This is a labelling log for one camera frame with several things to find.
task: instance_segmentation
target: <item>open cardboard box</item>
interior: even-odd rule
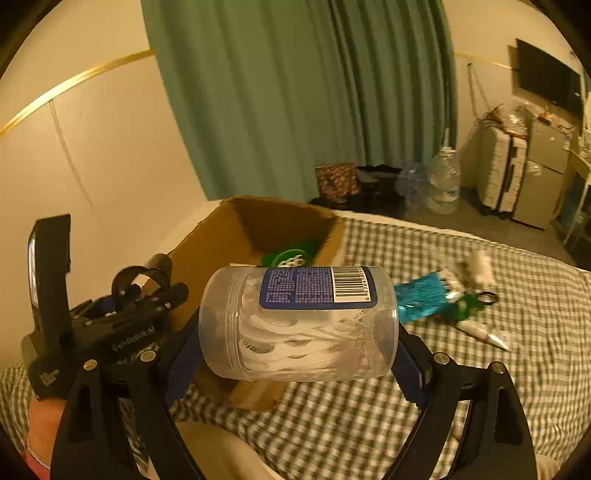
[[[171,312],[173,329],[180,330],[199,307],[207,281],[219,268],[260,265],[263,256],[309,240],[320,242],[313,265],[342,265],[342,239],[343,222],[329,209],[264,197],[225,200],[169,253],[172,282],[189,287],[189,299]],[[194,382],[212,400],[258,411],[271,408],[287,385],[228,380],[205,365],[196,371]]]

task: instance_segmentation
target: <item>floor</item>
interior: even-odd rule
[[[563,248],[553,227],[543,231],[495,215],[483,216],[480,213],[480,202],[473,190],[462,190],[460,204],[451,215],[439,215],[426,207],[420,207],[407,210],[403,218],[409,222],[471,233],[576,266],[575,261]]]

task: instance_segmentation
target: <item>green curtain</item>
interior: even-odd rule
[[[210,199],[309,200],[314,166],[403,167],[455,139],[441,0],[142,0]]]

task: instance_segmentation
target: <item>transparent cylindrical jar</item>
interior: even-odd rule
[[[398,345],[396,296],[381,267],[224,267],[203,292],[199,338],[220,377],[380,377]]]

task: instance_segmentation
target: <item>silver bolt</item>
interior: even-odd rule
[[[437,352],[433,355],[433,359],[439,365],[447,365],[449,363],[449,357],[445,353]]]
[[[497,372],[498,374],[504,374],[505,371],[507,370],[505,368],[505,365],[503,365],[501,362],[493,362],[493,363],[491,363],[491,365],[492,365],[493,371]]]
[[[98,364],[96,363],[96,360],[91,358],[90,360],[87,360],[86,362],[84,362],[84,370],[90,372],[90,370],[94,370],[97,365]]]
[[[142,352],[142,354],[139,356],[139,359],[142,362],[151,362],[155,358],[156,352],[154,352],[153,350],[146,350],[145,352]]]

